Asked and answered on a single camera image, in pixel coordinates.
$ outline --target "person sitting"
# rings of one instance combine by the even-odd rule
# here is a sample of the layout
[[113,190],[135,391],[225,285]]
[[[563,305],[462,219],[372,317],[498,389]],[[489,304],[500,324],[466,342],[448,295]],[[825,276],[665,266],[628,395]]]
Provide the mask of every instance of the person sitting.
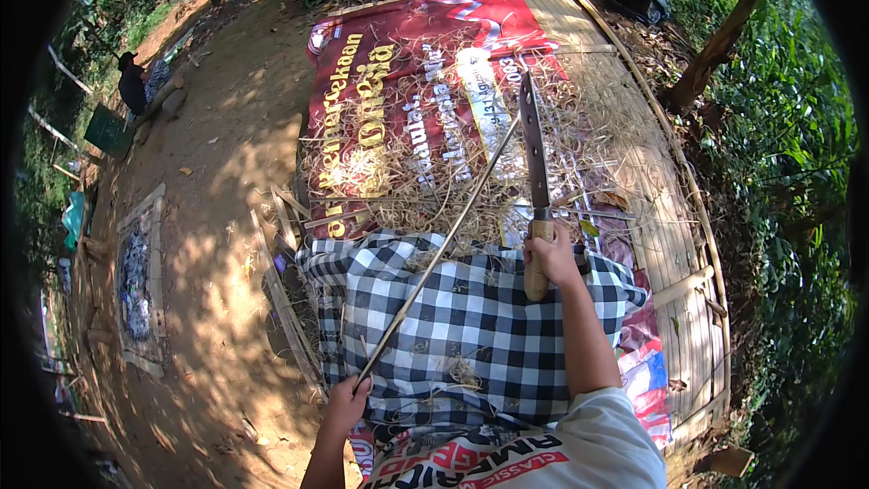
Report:
[[117,60],[117,69],[122,72],[117,89],[121,92],[121,100],[134,115],[145,113],[148,105],[154,100],[160,87],[171,77],[168,64],[162,59],[154,61],[150,72],[139,67],[134,62],[138,53],[124,52]]

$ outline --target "white t-shirt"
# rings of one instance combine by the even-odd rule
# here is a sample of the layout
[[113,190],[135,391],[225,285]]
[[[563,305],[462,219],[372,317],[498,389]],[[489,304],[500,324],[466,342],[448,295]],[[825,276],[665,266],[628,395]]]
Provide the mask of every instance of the white t-shirt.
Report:
[[387,459],[376,461],[362,489],[633,489],[667,484],[664,460],[635,417],[630,399],[615,387],[577,395],[555,431],[524,431],[502,445],[483,440],[477,428],[439,442],[437,448],[398,445]]

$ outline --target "black and white checkered cloth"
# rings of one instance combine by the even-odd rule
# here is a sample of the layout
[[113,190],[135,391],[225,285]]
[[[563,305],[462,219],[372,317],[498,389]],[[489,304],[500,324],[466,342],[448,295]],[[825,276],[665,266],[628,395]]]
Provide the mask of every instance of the black and white checkered cloth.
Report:
[[[445,237],[382,230],[314,240],[296,262],[318,299],[320,363],[331,387],[360,373]],[[574,247],[613,346],[646,292],[629,269]],[[363,418],[375,425],[554,427],[568,409],[561,298],[525,296],[522,252],[450,247],[375,365]]]

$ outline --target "black hat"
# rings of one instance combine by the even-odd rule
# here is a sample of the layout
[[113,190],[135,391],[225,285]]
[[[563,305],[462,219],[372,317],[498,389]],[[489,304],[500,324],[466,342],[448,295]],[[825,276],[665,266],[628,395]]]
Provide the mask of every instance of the black hat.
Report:
[[133,57],[136,57],[138,53],[130,53],[124,52],[121,54],[121,57],[117,60],[117,69],[123,72],[129,66],[129,63],[133,62]]

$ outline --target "dirt ground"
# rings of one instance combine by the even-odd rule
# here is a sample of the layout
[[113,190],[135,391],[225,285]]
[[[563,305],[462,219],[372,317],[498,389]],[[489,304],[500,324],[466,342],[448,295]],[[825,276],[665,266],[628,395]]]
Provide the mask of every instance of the dirt ground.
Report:
[[[305,47],[315,16],[301,0],[232,0],[219,11],[191,0],[145,40],[140,58],[156,56],[197,19],[194,42],[173,63],[188,92],[181,116],[159,120],[143,146],[103,171],[91,230],[114,259],[116,223],[166,184],[166,375],[123,362],[115,340],[93,349],[85,396],[109,421],[95,435],[137,487],[297,487],[323,406],[292,355],[269,343],[275,329],[249,211],[270,217],[270,195],[260,193],[292,179],[296,147],[285,129],[293,114],[307,119],[313,68]],[[265,228],[271,238],[274,227]],[[116,337],[113,265],[93,266],[93,328]],[[245,436],[243,417],[267,443]],[[347,485],[356,486],[349,448],[345,459]]]

